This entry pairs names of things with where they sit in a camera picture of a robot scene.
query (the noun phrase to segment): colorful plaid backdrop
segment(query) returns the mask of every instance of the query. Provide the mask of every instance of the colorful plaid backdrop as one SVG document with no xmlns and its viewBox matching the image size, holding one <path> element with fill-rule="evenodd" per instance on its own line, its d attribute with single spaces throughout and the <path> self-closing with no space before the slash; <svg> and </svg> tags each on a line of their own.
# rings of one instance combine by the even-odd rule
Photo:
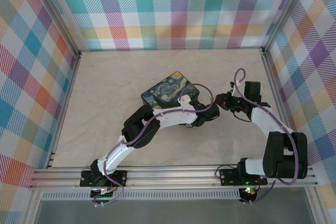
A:
<svg viewBox="0 0 336 224">
<path fill-rule="evenodd" d="M 70 15 L 65 19 L 71 30 L 77 31 L 83 49 L 119 50 L 259 47 L 286 1 L 55 0 L 55 3 Z"/>
<path fill-rule="evenodd" d="M 308 162 L 336 223 L 336 0 L 299 0 L 271 56 L 290 124 L 308 136 Z"/>
<path fill-rule="evenodd" d="M 58 124 L 75 57 L 41 0 L 0 0 L 0 223 L 17 223 Z"/>
</svg>

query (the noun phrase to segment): marble-patterned surface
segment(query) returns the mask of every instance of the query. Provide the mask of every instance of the marble-patterned surface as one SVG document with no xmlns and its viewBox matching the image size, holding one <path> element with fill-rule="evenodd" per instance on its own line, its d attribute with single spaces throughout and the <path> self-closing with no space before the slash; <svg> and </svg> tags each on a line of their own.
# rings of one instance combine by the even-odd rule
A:
<svg viewBox="0 0 336 224">
<path fill-rule="evenodd" d="M 262 100 L 276 110 L 257 49 L 84 52 L 53 166 L 88 166 L 106 154 L 123 122 L 142 105 L 140 95 L 173 72 L 217 94 L 229 90 L 240 67 L 246 69 L 246 80 L 261 82 Z M 199 100 L 207 104 L 207 92 L 199 90 Z M 265 146 L 266 137 L 254 123 L 221 110 L 219 118 L 199 128 L 160 130 L 121 165 L 236 163 L 241 157 L 262 157 Z"/>
</svg>

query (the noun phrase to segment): purple cable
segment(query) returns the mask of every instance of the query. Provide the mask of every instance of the purple cable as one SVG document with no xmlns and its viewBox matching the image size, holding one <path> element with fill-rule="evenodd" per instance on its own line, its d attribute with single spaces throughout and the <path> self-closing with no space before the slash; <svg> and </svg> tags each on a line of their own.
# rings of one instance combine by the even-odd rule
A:
<svg viewBox="0 0 336 224">
<path fill-rule="evenodd" d="M 239 94 L 245 101 L 247 101 L 247 102 L 249 102 L 249 103 L 251 103 L 251 104 L 257 106 L 258 108 L 262 109 L 262 110 L 265 111 L 267 114 L 269 114 L 269 115 L 276 121 L 276 123 L 282 128 L 282 130 L 288 135 L 288 137 L 289 137 L 289 139 L 290 139 L 290 143 L 291 143 L 292 146 L 293 146 L 294 160 L 295 160 L 294 177 L 293 177 L 293 180 L 292 180 L 291 182 L 285 182 L 285 181 L 283 181 L 281 178 L 278 178 L 278 180 L 279 180 L 280 182 L 284 183 L 284 184 L 287 185 L 287 186 L 291 186 L 291 185 L 293 185 L 293 184 L 296 182 L 296 180 L 297 180 L 297 178 L 298 178 L 298 174 L 299 174 L 299 154 L 298 154 L 298 150 L 296 149 L 296 145 L 295 145 L 294 139 L 293 139 L 293 137 L 291 136 L 291 134 L 289 133 L 289 131 L 286 129 L 286 127 L 284 127 L 283 123 L 281 123 L 281 122 L 279 121 L 279 119 L 277 119 L 277 117 L 276 117 L 273 113 L 271 113 L 269 110 L 267 110 L 267 109 L 264 108 L 263 106 L 261 106 L 261 105 L 255 103 L 255 102 L 253 102 L 253 101 L 247 99 L 247 98 L 246 98 L 246 97 L 239 91 L 238 86 L 237 86 L 237 75 L 238 75 L 238 73 L 239 73 L 241 70 L 243 71 L 244 76 L 243 76 L 243 78 L 242 78 L 239 82 L 243 81 L 244 78 L 245 78 L 245 76 L 246 76 L 246 71 L 245 71 L 244 68 L 239 68 L 239 69 L 235 72 L 235 76 L 234 76 L 234 85 L 235 85 L 235 89 L 236 89 L 237 93 L 238 93 L 238 94 Z"/>
<path fill-rule="evenodd" d="M 200 113 L 200 112 L 207 111 L 207 110 L 209 110 L 209 109 L 211 108 L 212 104 L 214 103 L 214 96 L 213 96 L 211 90 L 210 90 L 208 87 L 204 86 L 203 84 L 199 84 L 199 83 L 189 83 L 187 86 L 185 86 L 185 87 L 183 88 L 183 90 L 182 90 L 182 92 L 181 92 L 181 94 L 180 94 L 180 97 L 179 97 L 178 99 L 181 100 L 181 97 L 182 97 L 184 91 L 185 91 L 189 86 L 191 86 L 191 85 L 194 85 L 194 86 L 200 86 L 200 87 L 205 88 L 205 89 L 209 92 L 209 94 L 210 94 L 210 96 L 211 96 L 211 103 L 210 103 L 205 109 L 202 109 L 202 110 L 183 110 L 183 109 L 175 109 L 175 110 L 163 111 L 163 112 L 161 112 L 160 114 L 156 114 L 156 115 L 154 115 L 153 117 L 151 117 L 151 118 L 147 121 L 146 125 L 143 127 L 143 129 L 142 129 L 141 132 L 136 136 L 135 139 L 133 139 L 132 141 L 126 142 L 126 143 L 125 143 L 125 142 L 119 142 L 115 147 L 113 147 L 112 150 L 110 150 L 110 151 L 108 152 L 108 154 L 106 155 L 105 161 L 104 161 L 104 163 L 103 163 L 103 172 L 104 172 L 105 177 L 106 177 L 109 181 L 111 181 L 111 182 L 113 182 L 114 184 L 116 184 L 116 185 L 118 185 L 118 186 L 121 187 L 122 192 L 121 192 L 121 194 L 119 194 L 118 196 L 116 196 L 116 198 L 114 198 L 114 199 L 112 199 L 112 200 L 109 200 L 108 202 L 106 202 L 106 203 L 104 203 L 104 204 L 101 203 L 100 205 L 97 204 L 97 203 L 96 203 L 96 199 L 93 198 L 93 202 L 94 202 L 94 204 L 95 204 L 95 207 L 96 207 L 96 206 L 102 206 L 102 207 L 103 207 L 103 206 L 105 206 L 105 205 L 108 205 L 108 204 L 110 204 L 110 203 L 116 201 L 116 200 L 117 200 L 119 197 L 121 197 L 121 195 L 123 195 L 123 193 L 124 193 L 124 187 L 123 187 L 119 182 L 117 182 L 117 181 L 115 181 L 114 179 L 110 178 L 110 176 L 107 174 L 107 171 L 106 171 L 106 161 L 109 159 L 109 157 L 110 157 L 111 154 L 114 152 L 114 150 L 116 150 L 119 146 L 121 146 L 121 145 L 123 145 L 123 144 L 125 144 L 125 145 L 131 145 L 131 144 L 135 143 L 137 140 L 139 140 L 139 138 L 141 137 L 141 135 L 142 135 L 142 134 L 145 132 L 145 130 L 147 129 L 148 125 L 149 125 L 155 118 L 157 118 L 158 116 L 165 115 L 165 114 L 172 113 L 172 112 L 180 112 L 180 111 L 182 111 L 182 112 L 189 112 L 189 113 Z"/>
</svg>

